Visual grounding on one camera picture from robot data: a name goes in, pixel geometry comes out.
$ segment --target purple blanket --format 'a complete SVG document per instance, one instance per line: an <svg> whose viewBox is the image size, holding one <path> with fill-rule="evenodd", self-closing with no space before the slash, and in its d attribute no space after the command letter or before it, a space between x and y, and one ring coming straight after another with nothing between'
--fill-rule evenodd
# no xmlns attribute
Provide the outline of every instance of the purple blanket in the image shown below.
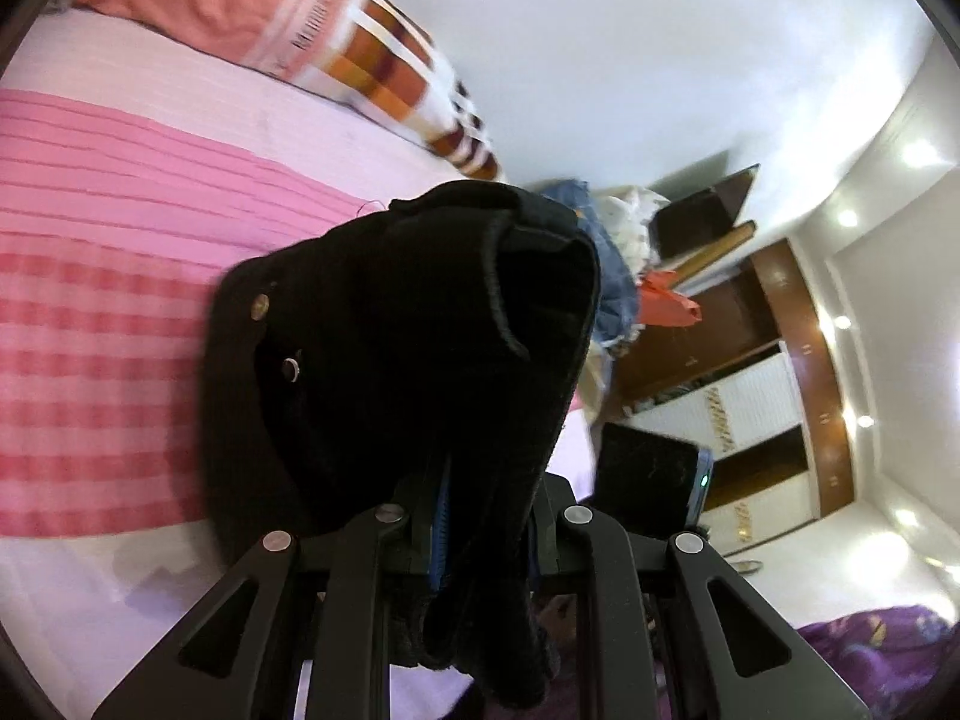
<svg viewBox="0 0 960 720"><path fill-rule="evenodd" d="M875 720L893 720L920 695L960 645L925 607L861 611L800 629L800 635L863 700Z"/></svg>
<svg viewBox="0 0 960 720"><path fill-rule="evenodd" d="M950 627L925 607L861 611L808 625L800 635L870 707L875 720L902 717L960 647L960 625ZM529 712L511 712L488 703L485 720L577 720L575 647L569 640L560 654L560 675L544 704ZM658 681L664 684L661 674ZM661 720L670 720L665 693L661 690Z"/></svg>

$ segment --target pink bedsheet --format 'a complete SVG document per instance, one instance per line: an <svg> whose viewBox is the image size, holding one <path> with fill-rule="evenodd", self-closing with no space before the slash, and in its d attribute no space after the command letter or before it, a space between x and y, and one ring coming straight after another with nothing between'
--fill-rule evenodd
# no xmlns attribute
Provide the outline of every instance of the pink bedsheet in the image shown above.
<svg viewBox="0 0 960 720"><path fill-rule="evenodd" d="M382 207L235 146L14 90L0 90L0 197L0 536L201 518L211 283Z"/></svg>

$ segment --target recessed light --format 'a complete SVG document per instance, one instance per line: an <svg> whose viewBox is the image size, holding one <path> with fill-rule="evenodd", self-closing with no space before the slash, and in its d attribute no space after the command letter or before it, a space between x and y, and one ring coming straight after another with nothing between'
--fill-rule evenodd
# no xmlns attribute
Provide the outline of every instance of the recessed light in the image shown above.
<svg viewBox="0 0 960 720"><path fill-rule="evenodd" d="M894 512L894 517L899 524L904 525L907 528L916 528L919 525L917 521L917 516L914 512L911 512L910 509L897 509Z"/></svg>
<svg viewBox="0 0 960 720"><path fill-rule="evenodd" d="M833 322L827 314L821 314L820 332L824 334L827 343L834 343L837 340L836 332L833 330Z"/></svg>
<svg viewBox="0 0 960 720"><path fill-rule="evenodd" d="M867 538L845 545L845 548L849 552L848 576L856 577L856 581L864 586L895 579L910 560L910 547L906 539L893 531L872 533Z"/></svg>
<svg viewBox="0 0 960 720"><path fill-rule="evenodd" d="M914 141L904 146L904 162L910 167L930 167L946 161L930 141Z"/></svg>

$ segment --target ceiling light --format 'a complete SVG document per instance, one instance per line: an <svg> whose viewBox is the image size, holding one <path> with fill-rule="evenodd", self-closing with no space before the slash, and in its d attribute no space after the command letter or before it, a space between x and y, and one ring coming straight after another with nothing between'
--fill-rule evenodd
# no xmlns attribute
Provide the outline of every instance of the ceiling light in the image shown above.
<svg viewBox="0 0 960 720"><path fill-rule="evenodd" d="M942 592L925 594L923 596L923 600L918 598L917 601L920 603L920 605L923 605L924 607L927 607L939 614L942 618L944 618L944 620L947 620L949 624L952 625L956 622L957 607L953 604L952 600L949 599L947 594Z"/></svg>
<svg viewBox="0 0 960 720"><path fill-rule="evenodd" d="M907 528L916 528L919 525L917 521L917 516L914 512L911 512L910 509L897 509L894 512L894 517L899 524L904 525Z"/></svg>
<svg viewBox="0 0 960 720"><path fill-rule="evenodd" d="M946 161L930 141L914 141L904 146L904 162L910 167L930 167L943 165Z"/></svg>
<svg viewBox="0 0 960 720"><path fill-rule="evenodd" d="M847 423L847 432L855 433L856 432L856 414L853 413L853 409L848 406L846 409L843 409L843 420Z"/></svg>
<svg viewBox="0 0 960 720"><path fill-rule="evenodd" d="M910 560L910 547L899 533L881 531L848 546L847 576L863 586L895 579ZM960 577L960 566L957 567Z"/></svg>
<svg viewBox="0 0 960 720"><path fill-rule="evenodd" d="M827 314L823 314L820 317L820 332L824 334L824 338L827 339L827 343L833 343L836 341L836 332L833 330L833 322L830 321L830 317Z"/></svg>

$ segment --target bed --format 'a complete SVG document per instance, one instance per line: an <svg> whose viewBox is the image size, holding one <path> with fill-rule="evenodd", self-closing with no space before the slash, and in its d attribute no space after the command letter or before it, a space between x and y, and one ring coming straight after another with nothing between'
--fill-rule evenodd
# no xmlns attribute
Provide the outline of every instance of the bed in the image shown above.
<svg viewBox="0 0 960 720"><path fill-rule="evenodd" d="M34 25L0 80L0 619L69 720L220 576L192 456L217 275L458 176L135 23ZM592 491L582 410L550 469ZM468 682L392 669L392 716L440 717Z"/></svg>

